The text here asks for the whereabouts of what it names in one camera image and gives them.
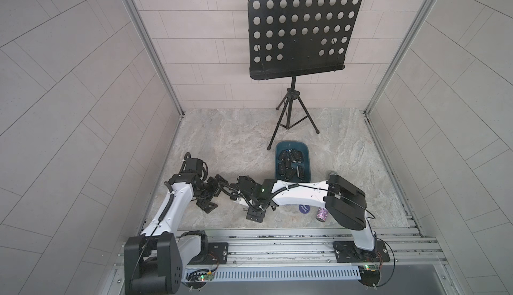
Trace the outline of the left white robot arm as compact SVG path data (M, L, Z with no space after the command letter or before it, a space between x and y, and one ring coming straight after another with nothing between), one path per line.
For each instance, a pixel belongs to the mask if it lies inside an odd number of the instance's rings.
M185 153L178 173L164 185L168 193L157 214L143 231L124 247L126 294L176 294L181 285L200 290L226 261L220 250L208 245L207 233L178 233L187 206L192 201L206 214L218 206L220 176L211 177L208 165Z

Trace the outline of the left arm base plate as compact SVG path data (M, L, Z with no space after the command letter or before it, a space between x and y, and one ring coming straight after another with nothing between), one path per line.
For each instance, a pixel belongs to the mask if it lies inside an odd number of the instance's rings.
M208 248L202 247L201 252L191 258L187 265L218 265L226 264L229 244L226 242L208 243Z

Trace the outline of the black car key cluster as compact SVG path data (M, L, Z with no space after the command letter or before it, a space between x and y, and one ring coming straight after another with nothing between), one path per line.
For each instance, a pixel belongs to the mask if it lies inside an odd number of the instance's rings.
M296 174L297 171L295 168L287 168L284 177L287 181L293 181Z
M280 176L285 176L287 174L287 166L284 163L279 163L278 174Z

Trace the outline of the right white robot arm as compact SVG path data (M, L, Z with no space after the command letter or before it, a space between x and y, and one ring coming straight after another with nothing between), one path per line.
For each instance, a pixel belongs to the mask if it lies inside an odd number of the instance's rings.
M258 214L284 205L323 208L340 226L351 231L356 248L375 250L376 237L369 223L374 215L367 210L366 194L341 176L331 175L317 183L266 180L263 184L248 176L240 176L234 184L220 178L219 189L235 200L243 200Z

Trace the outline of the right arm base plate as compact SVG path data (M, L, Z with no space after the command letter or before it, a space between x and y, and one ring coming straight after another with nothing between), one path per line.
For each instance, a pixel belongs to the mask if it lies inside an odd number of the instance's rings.
M372 251L361 250L353 241L334 241L332 243L338 263L385 263L390 262L390 251L380 239L375 242Z

